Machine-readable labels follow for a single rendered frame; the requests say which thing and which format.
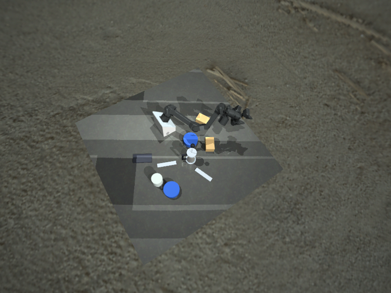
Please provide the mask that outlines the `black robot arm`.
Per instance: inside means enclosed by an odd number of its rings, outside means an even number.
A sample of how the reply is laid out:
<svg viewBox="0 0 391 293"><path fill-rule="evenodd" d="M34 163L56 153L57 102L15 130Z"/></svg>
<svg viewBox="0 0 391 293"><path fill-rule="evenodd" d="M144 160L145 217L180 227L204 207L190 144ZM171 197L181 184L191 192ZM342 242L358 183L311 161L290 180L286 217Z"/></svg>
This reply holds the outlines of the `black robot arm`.
<svg viewBox="0 0 391 293"><path fill-rule="evenodd" d="M226 108L226 105L224 103L220 103L215 111L214 114L211 116L211 118L208 120L206 124L199 124L197 122L191 121L189 118L181 114L179 111L176 109L177 107L174 105L167 105L164 107L164 112L162 113L160 119L162 122L168 122L171 118L171 115L174 115L184 123L186 123L190 129L193 132L198 132L201 130L206 130L209 129L214 120L217 118L217 116L220 114L220 118L218 119L218 122L225 126L229 120L229 117L232 117L234 115L234 110L236 110L238 113L241 113L241 106L236 106L235 108L231 109L231 106L228 105ZM226 110L225 110L226 109ZM228 117L229 116L229 117Z"/></svg>

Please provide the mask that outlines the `white cylinder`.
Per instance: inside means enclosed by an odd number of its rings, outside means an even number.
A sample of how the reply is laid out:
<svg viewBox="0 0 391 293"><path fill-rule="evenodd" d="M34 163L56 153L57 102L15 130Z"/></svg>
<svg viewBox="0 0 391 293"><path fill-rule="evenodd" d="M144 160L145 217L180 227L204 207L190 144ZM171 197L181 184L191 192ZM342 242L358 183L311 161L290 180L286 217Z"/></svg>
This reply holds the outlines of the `white cylinder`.
<svg viewBox="0 0 391 293"><path fill-rule="evenodd" d="M160 174L154 174L151 180L156 187L160 187L163 184L162 176Z"/></svg>

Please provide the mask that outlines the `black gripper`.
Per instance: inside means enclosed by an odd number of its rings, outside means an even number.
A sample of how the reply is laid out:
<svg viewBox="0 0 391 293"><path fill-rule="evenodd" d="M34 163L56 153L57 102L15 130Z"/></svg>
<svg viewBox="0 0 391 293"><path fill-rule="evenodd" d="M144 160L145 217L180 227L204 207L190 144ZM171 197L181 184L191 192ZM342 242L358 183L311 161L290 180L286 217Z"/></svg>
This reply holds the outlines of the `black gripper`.
<svg viewBox="0 0 391 293"><path fill-rule="evenodd" d="M246 119L252 119L250 116L250 109L246 108L243 110L243 113L238 113L236 110L234 110L234 115L231 117L231 125L238 125L238 124L245 124L245 122L239 120L241 117L246 118Z"/></svg>

